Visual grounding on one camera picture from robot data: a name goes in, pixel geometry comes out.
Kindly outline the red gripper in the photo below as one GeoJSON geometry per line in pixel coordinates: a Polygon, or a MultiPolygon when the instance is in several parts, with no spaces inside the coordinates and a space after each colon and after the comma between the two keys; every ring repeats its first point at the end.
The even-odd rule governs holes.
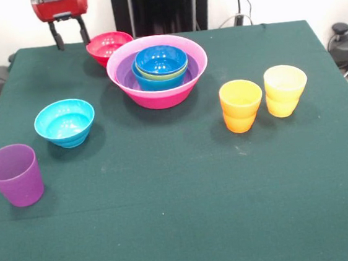
{"type": "Polygon", "coordinates": [[[75,18],[80,26],[80,35],[83,43],[89,44],[90,37],[84,20],[80,15],[87,12],[87,0],[30,0],[35,15],[42,21],[48,22],[50,32],[58,50],[64,50],[63,39],[56,31],[54,21],[75,18]]]}

